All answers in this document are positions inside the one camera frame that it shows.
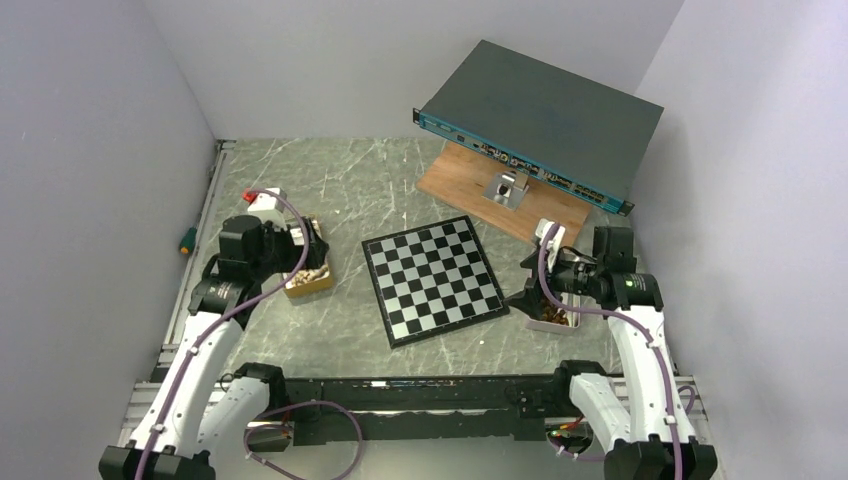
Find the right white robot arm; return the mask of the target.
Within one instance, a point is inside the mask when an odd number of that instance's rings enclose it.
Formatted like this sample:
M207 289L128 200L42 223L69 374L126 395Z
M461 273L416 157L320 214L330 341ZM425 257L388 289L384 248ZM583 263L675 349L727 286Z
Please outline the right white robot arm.
M718 471L713 446L697 437L688 413L694 394L678 385L665 337L664 301L656 278L637 270L634 233L627 227L598 227L592 252L564 244L566 230L547 220L535 230L536 250L522 261L529 276L508 297L531 330L565 334L584 315L603 318L619 352L627 399L615 393L611 377L597 362L565 360L556 369L551 401L564 415L576 414L591 434L571 427L548 433L560 455L586 461L598 442L607 479L710 479Z

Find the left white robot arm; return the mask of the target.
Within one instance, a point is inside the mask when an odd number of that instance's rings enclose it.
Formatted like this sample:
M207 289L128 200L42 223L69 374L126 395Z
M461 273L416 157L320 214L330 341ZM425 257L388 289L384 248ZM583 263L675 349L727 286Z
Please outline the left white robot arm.
M310 216L285 222L281 213L248 213L224 221L218 251L194 287L171 366L142 420L122 446L107 447L103 479L214 479L223 439L257 416L279 417L287 406L281 368L240 368L223 400L208 405L223 365L268 297L299 272L321 268L329 251Z

